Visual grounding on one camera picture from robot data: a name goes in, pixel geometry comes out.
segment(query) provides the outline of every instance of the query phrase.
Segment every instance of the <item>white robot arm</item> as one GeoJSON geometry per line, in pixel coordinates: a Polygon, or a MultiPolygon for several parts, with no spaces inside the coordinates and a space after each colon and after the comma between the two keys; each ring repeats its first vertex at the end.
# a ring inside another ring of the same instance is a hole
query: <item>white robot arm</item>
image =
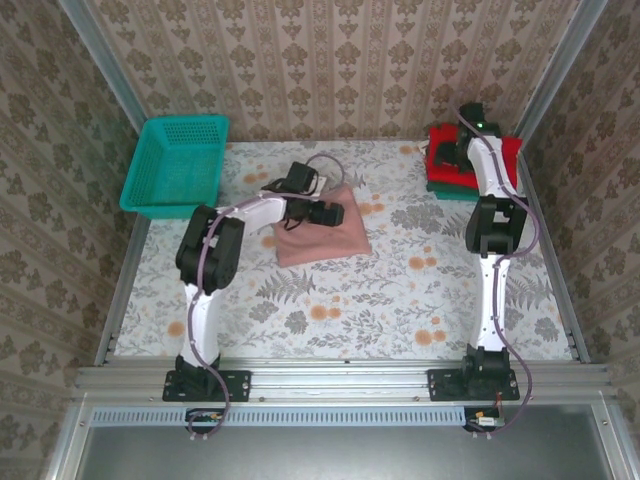
{"type": "MultiPolygon", "coordinates": [[[[203,401],[219,396],[218,381],[211,369],[218,371],[221,305],[224,291],[236,274],[242,242],[245,236],[281,220],[327,227],[341,225],[342,205],[327,204],[317,198],[325,182],[326,178],[313,168],[294,162],[286,178],[267,185],[254,199],[220,211],[204,205],[196,208],[176,255],[190,312],[189,334],[185,335],[182,351],[176,357],[175,370],[167,374],[165,401],[203,401]],[[211,242],[204,248],[207,238],[211,242]]],[[[228,385],[228,380],[249,378],[251,372],[219,373],[226,375],[228,385]]],[[[233,389],[229,391],[234,398],[233,389]]],[[[246,400],[246,389],[236,393],[235,398],[246,400]]]]}
{"type": "MultiPolygon", "coordinates": [[[[265,198],[252,203],[245,208],[238,209],[228,217],[236,218],[244,223],[243,239],[247,235],[261,228],[277,223],[284,219],[287,209],[287,200],[282,197],[265,198]]],[[[187,305],[191,303],[198,287],[195,284],[185,284],[187,305]]],[[[218,324],[220,323],[220,311],[225,289],[216,289],[209,295],[202,294],[198,298],[193,310],[193,334],[196,338],[196,349],[200,356],[211,365],[220,355],[218,347],[218,324]]],[[[195,358],[189,343],[188,335],[185,335],[184,345],[180,355],[184,361],[199,366],[200,362],[195,358]]]]}
{"type": "MultiPolygon", "coordinates": [[[[502,158],[502,140],[495,136],[485,136],[485,139],[491,144],[494,152],[498,155],[498,164],[501,170],[501,177],[507,179],[504,187],[513,195],[516,191],[511,182],[509,182],[507,170],[502,158]]],[[[473,170],[478,179],[478,193],[480,197],[489,197],[500,199],[508,199],[504,189],[500,186],[498,174],[491,158],[489,149],[478,138],[474,138],[469,142],[467,150],[469,161],[473,165],[473,170]]],[[[509,260],[500,262],[499,270],[494,269],[496,261],[501,254],[489,253],[486,256],[482,254],[477,256],[477,278],[480,283],[480,294],[477,304],[477,318],[471,333],[470,345],[474,349],[484,347],[486,351],[500,352],[504,348],[504,344],[496,333],[493,321],[493,285],[495,276],[498,276],[498,322],[502,331],[504,331],[504,306],[505,306],[505,290],[507,283],[507,273],[509,271],[509,260]]]]}

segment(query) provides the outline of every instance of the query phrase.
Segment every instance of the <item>red towel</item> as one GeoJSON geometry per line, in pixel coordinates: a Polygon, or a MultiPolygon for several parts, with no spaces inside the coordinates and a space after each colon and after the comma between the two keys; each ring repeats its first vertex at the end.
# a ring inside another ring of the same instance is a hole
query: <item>red towel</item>
{"type": "Polygon", "coordinates": [[[371,253],[351,187],[345,185],[329,195],[321,195],[320,200],[339,203],[344,207],[342,225],[326,227],[303,222],[290,231],[284,229],[284,222],[274,225],[276,256],[281,267],[371,253]]]}
{"type": "MultiPolygon", "coordinates": [[[[436,183],[448,183],[461,187],[478,188],[478,181],[473,172],[460,173],[454,165],[436,165],[436,150],[442,142],[455,142],[458,135],[458,127],[445,123],[440,127],[429,129],[429,156],[426,159],[427,180],[436,183]]],[[[518,151],[522,146],[522,140],[514,137],[502,137],[502,158],[509,180],[513,188],[518,186],[518,151]]]]}

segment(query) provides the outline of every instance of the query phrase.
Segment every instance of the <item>floral tablecloth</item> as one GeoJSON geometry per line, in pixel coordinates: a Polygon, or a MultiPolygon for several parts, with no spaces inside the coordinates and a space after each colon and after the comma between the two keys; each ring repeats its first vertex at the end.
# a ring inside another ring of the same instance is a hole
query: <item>floral tablecloth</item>
{"type": "MultiPolygon", "coordinates": [[[[398,141],[228,145],[219,204],[254,194],[317,152],[345,165],[371,255],[281,269],[273,230],[242,245],[227,289],[220,344],[227,357],[456,359],[469,340],[478,285],[463,232],[474,205],[438,201],[422,157],[398,141]]],[[[335,182],[328,160],[314,165],[335,182]]],[[[186,221],[154,220],[118,336],[116,355],[175,356],[186,307],[174,265],[186,221]]],[[[521,245],[532,236],[527,224],[521,245]]],[[[571,359],[545,263],[536,250],[514,260],[506,334],[527,359],[571,359]]]]}

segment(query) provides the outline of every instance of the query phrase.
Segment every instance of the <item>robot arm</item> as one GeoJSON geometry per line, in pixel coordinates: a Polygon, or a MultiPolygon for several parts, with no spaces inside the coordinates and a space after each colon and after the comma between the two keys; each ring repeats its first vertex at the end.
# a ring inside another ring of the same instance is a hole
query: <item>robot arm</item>
{"type": "MultiPolygon", "coordinates": [[[[194,217],[196,217],[195,224],[198,226],[203,225],[202,220],[197,218],[202,215],[202,218],[206,216],[205,225],[210,225],[210,222],[213,221],[211,215],[215,217],[218,212],[207,207],[199,208],[200,210],[194,213],[194,217]]],[[[193,334],[194,338],[197,339],[196,349],[209,365],[213,364],[220,355],[218,324],[220,323],[221,306],[225,288],[233,279],[233,274],[235,274],[238,266],[242,241],[253,232],[283,220],[286,210],[287,200],[284,198],[263,198],[256,203],[251,203],[244,208],[238,209],[221,222],[219,227],[220,234],[216,237],[217,244],[215,249],[211,249],[212,258],[209,262],[209,265],[213,266],[215,271],[213,275],[205,274],[203,276],[203,282],[206,284],[205,291],[198,297],[192,316],[193,334]]],[[[191,227],[192,224],[194,224],[194,219],[192,219],[189,226],[191,227]]],[[[206,232],[206,227],[204,229],[197,228],[197,230],[206,232]]],[[[202,237],[199,236],[197,242],[200,242],[201,245],[202,237]]],[[[194,267],[193,263],[189,267],[186,266],[187,257],[191,252],[193,252],[192,255],[194,257],[192,262],[197,262],[200,258],[200,248],[195,248],[190,252],[187,252],[186,247],[181,248],[176,260],[181,270],[181,279],[185,282],[187,305],[193,301],[198,292],[195,282],[191,282],[194,280],[192,275],[187,273],[188,270],[193,271],[194,267]]],[[[180,355],[185,362],[194,366],[200,365],[193,354],[188,335],[185,335],[180,355]]]]}
{"type": "Polygon", "coordinates": [[[479,198],[467,224],[465,244],[476,255],[479,295],[462,367],[429,371],[429,393],[432,401],[495,400],[496,392],[504,400],[514,400],[519,398],[517,382],[497,330],[504,334],[509,260],[503,257],[518,248],[527,213],[511,198],[517,194],[508,180],[498,126],[485,121],[481,104],[466,104],[460,114],[467,123],[475,124],[484,140],[461,122],[455,146],[441,145],[446,145],[447,163],[457,165],[461,172],[473,169],[478,181],[479,198]]]}
{"type": "MultiPolygon", "coordinates": [[[[325,180],[313,168],[295,162],[285,179],[265,187],[270,192],[264,191],[255,201],[242,202],[219,220],[203,265],[203,292],[197,298],[191,318],[195,348],[208,365],[217,365],[220,356],[218,326],[221,305],[224,291],[237,271],[244,238],[267,225],[288,219],[329,227],[340,225],[343,207],[334,203],[327,205],[317,199],[325,180]]],[[[192,303],[198,292],[197,272],[204,239],[220,214],[220,211],[204,205],[198,207],[176,255],[180,279],[185,284],[187,305],[192,303]]],[[[201,366],[188,335],[185,335],[179,358],[181,365],[201,366]]]]}

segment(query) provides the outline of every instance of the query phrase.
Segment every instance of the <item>aluminum frame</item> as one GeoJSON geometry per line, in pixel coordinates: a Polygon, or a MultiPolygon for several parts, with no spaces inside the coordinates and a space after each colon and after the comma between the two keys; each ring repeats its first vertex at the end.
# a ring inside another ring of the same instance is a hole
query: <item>aluminum frame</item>
{"type": "Polygon", "coordinates": [[[589,357],[589,352],[587,351],[587,345],[584,341],[584,337],[582,336],[578,317],[576,316],[573,304],[569,298],[569,290],[567,290],[567,285],[564,282],[562,270],[560,269],[560,262],[558,261],[556,251],[553,248],[551,234],[547,228],[547,222],[544,219],[542,207],[540,206],[538,195],[535,193],[533,180],[529,173],[529,167],[527,167],[527,162],[522,151],[518,154],[518,167],[520,181],[522,182],[525,195],[529,200],[529,205],[540,221],[540,250],[542,251],[542,255],[547,266],[549,281],[551,282],[551,287],[555,293],[560,317],[567,329],[565,334],[569,340],[569,346],[574,349],[577,354],[577,360],[582,363],[589,363],[591,359],[589,357]]]}
{"type": "MultiPolygon", "coordinates": [[[[428,409],[438,406],[487,405],[488,402],[431,402],[426,370],[451,368],[452,361],[313,361],[224,359],[222,368],[253,371],[252,392],[246,404],[234,409],[295,411],[319,406],[393,407],[428,409]]],[[[578,362],[531,362],[532,405],[590,405],[609,467],[615,479],[640,478],[637,457],[609,382],[607,367],[578,362]]],[[[84,368],[60,441],[54,453],[49,480],[75,478],[83,455],[90,419],[95,408],[105,406],[166,408],[221,407],[220,403],[162,402],[164,375],[171,359],[143,361],[121,359],[112,365],[84,368]]],[[[505,402],[517,405],[519,402],[505,402]]]]}
{"type": "Polygon", "coordinates": [[[107,354],[110,353],[111,342],[116,338],[117,332],[122,326],[124,314],[127,311],[129,295],[131,295],[133,282],[136,278],[138,265],[140,264],[140,257],[142,256],[144,243],[147,239],[149,225],[151,225],[151,220],[142,215],[137,215],[131,232],[131,238],[129,239],[127,253],[122,262],[120,277],[118,277],[118,283],[113,293],[113,299],[111,300],[104,330],[100,337],[100,344],[98,345],[98,351],[96,352],[96,357],[93,362],[94,365],[102,365],[105,363],[107,354]]]}

